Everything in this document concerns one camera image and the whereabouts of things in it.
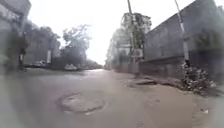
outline asphalt road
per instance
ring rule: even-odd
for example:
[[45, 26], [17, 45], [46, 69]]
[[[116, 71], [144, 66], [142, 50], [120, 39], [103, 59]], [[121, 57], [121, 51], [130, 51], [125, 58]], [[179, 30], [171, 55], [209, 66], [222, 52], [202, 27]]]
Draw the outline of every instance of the asphalt road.
[[105, 70], [64, 73], [37, 69], [18, 73], [5, 78], [5, 89], [10, 92], [8, 97], [13, 106], [5, 108], [13, 113], [10, 116], [5, 111], [8, 117], [1, 118], [16, 120], [10, 127], [19, 122], [21, 128], [201, 125], [201, 101], [197, 97], [164, 86], [133, 89], [127, 86], [131, 78]]

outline wall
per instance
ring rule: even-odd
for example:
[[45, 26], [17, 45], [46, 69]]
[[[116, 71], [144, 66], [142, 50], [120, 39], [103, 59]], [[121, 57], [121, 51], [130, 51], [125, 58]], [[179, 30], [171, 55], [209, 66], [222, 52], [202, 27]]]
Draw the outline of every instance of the wall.
[[[204, 67], [202, 64], [205, 64], [206, 61], [201, 59], [203, 58], [202, 54], [195, 52], [198, 50], [195, 44], [195, 35], [203, 30], [214, 30], [220, 33], [221, 24], [217, 7], [212, 0], [196, 0], [184, 8], [181, 15], [186, 28], [190, 61], [194, 65]], [[146, 35], [145, 42], [145, 61], [140, 64], [141, 71], [144, 74], [178, 77], [184, 58], [183, 41], [177, 14], [150, 31]], [[222, 57], [210, 56], [206, 59], [220, 60], [221, 63]]]

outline rubble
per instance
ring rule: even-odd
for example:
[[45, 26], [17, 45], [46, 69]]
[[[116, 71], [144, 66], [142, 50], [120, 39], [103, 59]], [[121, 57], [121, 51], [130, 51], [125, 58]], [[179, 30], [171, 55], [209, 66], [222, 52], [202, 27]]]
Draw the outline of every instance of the rubble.
[[204, 93], [208, 88], [216, 87], [214, 81], [208, 78], [208, 73], [193, 66], [182, 65], [180, 88], [194, 93]]

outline debris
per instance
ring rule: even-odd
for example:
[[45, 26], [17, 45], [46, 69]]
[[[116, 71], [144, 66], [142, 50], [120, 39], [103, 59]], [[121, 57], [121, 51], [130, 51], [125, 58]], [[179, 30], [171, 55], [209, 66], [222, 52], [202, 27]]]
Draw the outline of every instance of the debris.
[[203, 113], [208, 114], [208, 110], [200, 109]]
[[182, 78], [179, 88], [194, 93], [203, 94], [208, 88], [216, 87], [214, 81], [209, 80], [208, 73], [186, 63], [182, 65]]
[[136, 82], [137, 85], [155, 85], [157, 84], [154, 80], [140, 80]]

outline tree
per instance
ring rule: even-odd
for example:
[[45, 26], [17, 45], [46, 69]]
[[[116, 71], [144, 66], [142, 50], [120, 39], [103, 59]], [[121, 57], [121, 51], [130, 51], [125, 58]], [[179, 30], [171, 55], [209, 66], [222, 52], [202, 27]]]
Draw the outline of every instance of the tree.
[[88, 25], [80, 25], [63, 31], [66, 46], [61, 49], [61, 56], [66, 63], [78, 65], [86, 60], [86, 50], [89, 48]]

